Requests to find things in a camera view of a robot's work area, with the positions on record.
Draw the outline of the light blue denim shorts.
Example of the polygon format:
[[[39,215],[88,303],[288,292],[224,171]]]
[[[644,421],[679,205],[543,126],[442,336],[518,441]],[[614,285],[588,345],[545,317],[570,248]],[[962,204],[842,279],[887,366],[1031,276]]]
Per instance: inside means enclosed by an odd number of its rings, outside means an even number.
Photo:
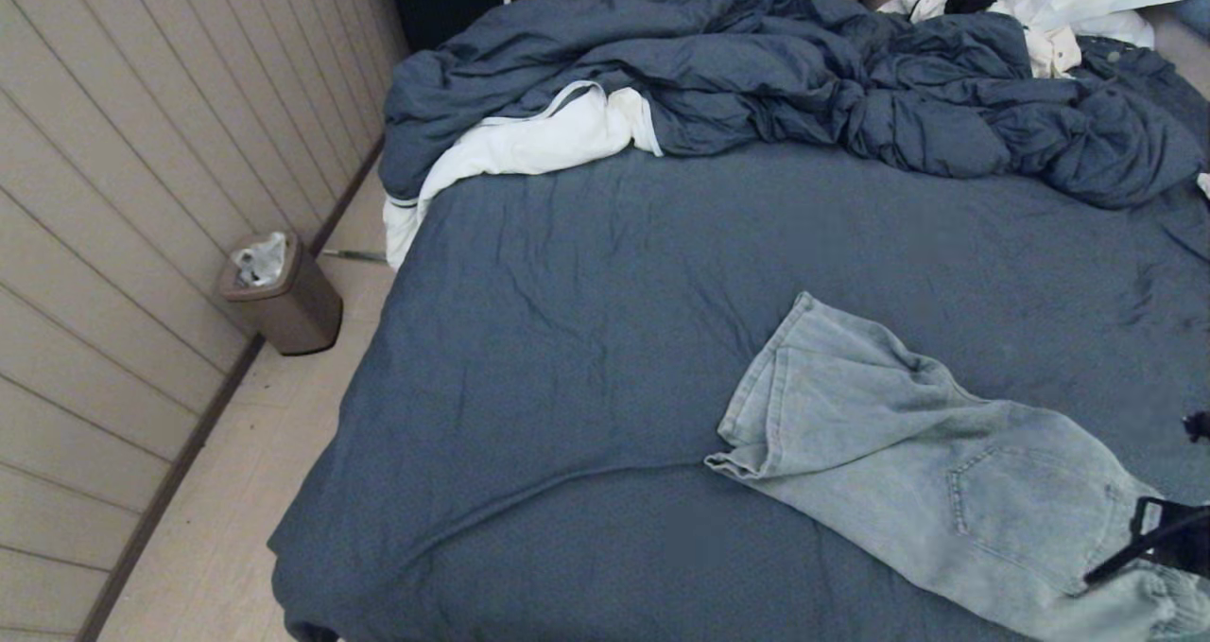
[[[1210,579],[1127,561],[1156,491],[1067,415],[974,397],[889,328],[800,294],[718,424],[708,468],[912,585],[1042,642],[1209,634]]]

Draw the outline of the dark blue denim jacket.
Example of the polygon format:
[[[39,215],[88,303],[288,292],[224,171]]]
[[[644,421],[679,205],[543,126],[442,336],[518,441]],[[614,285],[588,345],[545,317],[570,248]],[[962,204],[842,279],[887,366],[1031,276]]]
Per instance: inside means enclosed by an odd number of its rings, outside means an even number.
[[[1210,166],[1210,100],[1152,48],[1106,36],[1078,36],[1081,73],[1141,96],[1185,125]]]

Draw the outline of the cream button shirt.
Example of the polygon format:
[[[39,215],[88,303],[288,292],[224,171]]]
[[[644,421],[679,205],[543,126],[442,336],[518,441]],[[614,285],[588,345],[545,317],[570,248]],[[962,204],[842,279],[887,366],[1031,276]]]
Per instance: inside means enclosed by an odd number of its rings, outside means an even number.
[[[881,5],[877,12],[903,16],[917,25],[943,17],[945,15],[943,5],[945,0],[889,0]],[[1003,0],[997,0],[993,6],[980,13],[1006,15],[1016,19],[1022,29],[1028,64],[1035,79],[1071,79],[1071,70],[1083,60],[1083,52],[1072,27],[1054,27],[1054,29],[1030,27],[1016,17],[1014,8]]]

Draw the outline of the crumpled dark blue duvet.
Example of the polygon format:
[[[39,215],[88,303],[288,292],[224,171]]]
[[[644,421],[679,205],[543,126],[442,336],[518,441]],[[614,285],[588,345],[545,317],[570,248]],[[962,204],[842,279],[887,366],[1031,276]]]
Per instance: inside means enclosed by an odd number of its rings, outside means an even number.
[[[414,199],[459,137],[574,81],[649,100],[666,155],[842,148],[934,177],[1032,177],[1123,210],[1210,173],[1171,112],[1077,73],[1035,79],[1016,19],[914,25],[849,0],[523,0],[394,70],[382,183]]]

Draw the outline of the dark blue bed sheet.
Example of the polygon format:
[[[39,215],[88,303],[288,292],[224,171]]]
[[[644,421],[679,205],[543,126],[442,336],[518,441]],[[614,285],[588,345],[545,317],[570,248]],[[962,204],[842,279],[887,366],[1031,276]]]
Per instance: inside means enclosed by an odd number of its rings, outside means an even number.
[[[1210,501],[1210,208],[839,149],[638,150],[436,197],[269,539],[298,642],[1016,642],[710,472],[799,293]]]

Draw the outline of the brown metal trash bin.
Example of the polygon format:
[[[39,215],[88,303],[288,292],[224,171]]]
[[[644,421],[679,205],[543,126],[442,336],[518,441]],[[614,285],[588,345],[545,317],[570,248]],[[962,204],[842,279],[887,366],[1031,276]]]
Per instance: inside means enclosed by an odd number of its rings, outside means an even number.
[[[286,267],[276,284],[237,287],[236,268],[227,264],[217,276],[217,294],[242,316],[280,355],[309,355],[336,345],[344,319],[344,302],[327,279],[302,239],[286,232]],[[234,251],[250,244],[257,236],[246,235]]]

